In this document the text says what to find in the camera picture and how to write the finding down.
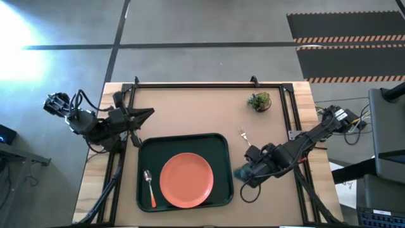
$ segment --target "sunlight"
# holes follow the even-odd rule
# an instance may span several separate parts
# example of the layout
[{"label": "sunlight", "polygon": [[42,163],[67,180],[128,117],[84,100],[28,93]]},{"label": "sunlight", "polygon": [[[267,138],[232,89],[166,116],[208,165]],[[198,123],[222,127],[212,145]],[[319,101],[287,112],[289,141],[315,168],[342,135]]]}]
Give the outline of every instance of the sunlight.
[{"label": "sunlight", "polygon": [[38,82],[45,70],[43,51],[22,51],[24,45],[38,44],[35,29],[7,3],[0,1],[0,82]]}]

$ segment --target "orange spoon handle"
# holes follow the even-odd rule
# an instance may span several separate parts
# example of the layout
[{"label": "orange spoon handle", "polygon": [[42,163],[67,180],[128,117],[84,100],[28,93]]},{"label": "orange spoon handle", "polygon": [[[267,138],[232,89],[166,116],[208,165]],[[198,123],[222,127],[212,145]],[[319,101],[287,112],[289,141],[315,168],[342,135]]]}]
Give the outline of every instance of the orange spoon handle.
[{"label": "orange spoon handle", "polygon": [[151,183],[149,183],[149,190],[151,191],[151,203],[152,203],[152,207],[153,207],[153,208],[156,208],[156,201],[154,200],[154,196],[153,196],[153,192],[152,192]]}]

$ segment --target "orange striped tape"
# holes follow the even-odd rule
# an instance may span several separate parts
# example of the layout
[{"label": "orange striped tape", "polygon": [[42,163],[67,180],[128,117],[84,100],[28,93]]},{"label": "orange striped tape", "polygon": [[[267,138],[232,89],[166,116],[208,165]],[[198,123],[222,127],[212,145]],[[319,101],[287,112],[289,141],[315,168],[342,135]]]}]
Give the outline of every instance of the orange striped tape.
[{"label": "orange striped tape", "polygon": [[317,42],[368,42],[368,41],[405,41],[405,35],[362,35],[345,37],[300,37],[294,42],[300,44],[313,44]]},{"label": "orange striped tape", "polygon": [[355,77],[314,77],[305,79],[309,83],[351,83],[351,82],[399,82],[405,81],[405,75],[391,76],[355,76]]},{"label": "orange striped tape", "polygon": [[350,45],[350,46],[322,46],[306,47],[300,46],[296,50],[315,50],[315,49],[361,49],[361,48],[405,48],[405,44],[381,44],[381,45]]},{"label": "orange striped tape", "polygon": [[395,13],[397,10],[384,11],[350,11],[350,12],[314,12],[314,13],[287,13],[287,16],[292,15],[323,15],[323,14],[348,14],[348,13]]}]

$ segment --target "black mat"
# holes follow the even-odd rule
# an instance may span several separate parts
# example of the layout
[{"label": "black mat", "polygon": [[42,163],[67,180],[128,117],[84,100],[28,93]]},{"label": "black mat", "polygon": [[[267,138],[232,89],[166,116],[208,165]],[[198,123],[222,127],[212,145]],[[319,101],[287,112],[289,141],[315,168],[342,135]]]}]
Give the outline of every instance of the black mat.
[{"label": "black mat", "polygon": [[304,78],[311,83],[405,79],[405,46],[298,47]]},{"label": "black mat", "polygon": [[405,21],[398,11],[294,13],[287,19],[300,43],[405,40]]}]

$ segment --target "wooden table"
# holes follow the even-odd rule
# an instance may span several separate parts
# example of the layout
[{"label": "wooden table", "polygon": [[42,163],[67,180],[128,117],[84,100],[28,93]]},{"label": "wooden table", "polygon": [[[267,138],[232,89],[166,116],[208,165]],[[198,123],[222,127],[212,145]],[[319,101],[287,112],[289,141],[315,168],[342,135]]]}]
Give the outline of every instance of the wooden table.
[{"label": "wooden table", "polygon": [[[313,101],[311,88],[308,82],[261,82],[261,83],[272,83],[272,84],[292,83],[294,86],[297,109],[299,113],[299,118],[301,119],[302,129],[310,130],[315,125],[318,124],[319,121],[315,112],[315,104]],[[103,91],[101,108],[107,108],[110,105],[113,105],[112,94],[116,91],[120,91],[121,88],[122,83],[107,83]],[[289,102],[287,102],[287,106],[289,107],[289,110],[292,109],[291,104]],[[99,118],[106,117],[106,113],[99,113],[98,117]],[[290,115],[290,121],[292,125],[294,125],[294,119],[292,115]],[[315,191],[317,195],[320,197],[325,206],[332,212],[332,214],[339,220],[342,220],[342,213],[340,210],[337,193],[333,183],[332,173],[330,171],[328,163],[327,152],[325,150],[314,149],[312,150],[312,152],[310,152],[308,160],[311,167],[311,175],[313,178]],[[80,219],[82,219],[86,215],[86,213],[92,208],[92,206],[100,196],[100,193],[103,188],[107,161],[108,161],[108,154],[97,155],[86,164],[82,184],[80,187],[80,192],[78,195],[75,213],[73,216],[74,222],[78,222]],[[108,219],[109,215],[108,205],[111,203],[112,195],[113,194],[111,193],[109,200],[107,201],[106,213],[104,216],[105,220]],[[235,189],[234,197],[240,197],[238,189]],[[311,220],[313,218],[313,215],[311,213],[311,203],[308,198],[308,195],[306,195],[305,200],[308,209],[308,215]]]}]

